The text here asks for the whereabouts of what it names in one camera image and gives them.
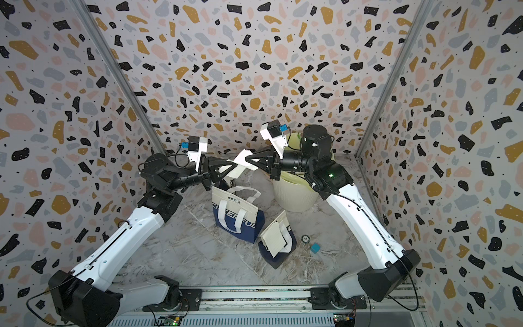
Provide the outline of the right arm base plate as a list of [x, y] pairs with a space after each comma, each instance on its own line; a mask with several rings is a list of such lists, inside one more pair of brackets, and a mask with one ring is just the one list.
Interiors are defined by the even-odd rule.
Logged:
[[343, 298], [335, 287], [312, 287], [310, 293], [308, 302], [312, 304], [314, 310], [361, 310], [367, 308], [363, 296]]

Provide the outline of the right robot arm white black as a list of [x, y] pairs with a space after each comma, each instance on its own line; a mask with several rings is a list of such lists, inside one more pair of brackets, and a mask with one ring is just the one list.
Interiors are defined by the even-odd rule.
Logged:
[[334, 280], [338, 298], [366, 295], [375, 302], [390, 298], [406, 280], [412, 280], [419, 253], [406, 250], [382, 226], [360, 195], [353, 178], [332, 157], [333, 136], [321, 125], [303, 129], [298, 148], [290, 148], [290, 128], [274, 120], [262, 125], [261, 137], [270, 145], [246, 157], [246, 161], [266, 172], [275, 181], [282, 172], [300, 173], [343, 219], [369, 262], [364, 270], [345, 273]]

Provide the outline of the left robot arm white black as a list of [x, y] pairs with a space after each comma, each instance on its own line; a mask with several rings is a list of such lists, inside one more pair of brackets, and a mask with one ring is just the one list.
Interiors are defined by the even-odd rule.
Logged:
[[175, 214], [183, 192], [198, 184], [211, 190], [237, 167], [233, 161], [201, 153], [192, 158], [195, 165], [180, 168], [167, 155], [148, 157], [140, 169], [147, 189], [129, 218], [86, 260], [50, 278], [48, 293], [63, 326], [108, 326], [117, 316], [143, 307], [171, 311], [182, 306], [180, 284], [163, 275], [133, 286], [112, 284], [143, 242]]

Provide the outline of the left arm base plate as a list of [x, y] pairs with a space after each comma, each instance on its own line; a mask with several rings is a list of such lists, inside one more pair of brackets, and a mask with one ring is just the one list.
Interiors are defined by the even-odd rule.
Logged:
[[203, 289], [200, 288], [182, 288], [175, 291], [173, 295], [168, 295], [165, 301], [156, 305], [144, 306], [142, 310], [159, 313], [187, 313], [199, 311], [202, 294]]

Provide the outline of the navy white tote bag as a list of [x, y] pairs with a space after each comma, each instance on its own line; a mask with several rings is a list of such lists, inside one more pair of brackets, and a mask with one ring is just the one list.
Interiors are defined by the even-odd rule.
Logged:
[[261, 192], [236, 186], [228, 190], [212, 187], [212, 212], [215, 223], [232, 236], [255, 243], [265, 224], [264, 212], [254, 205]]

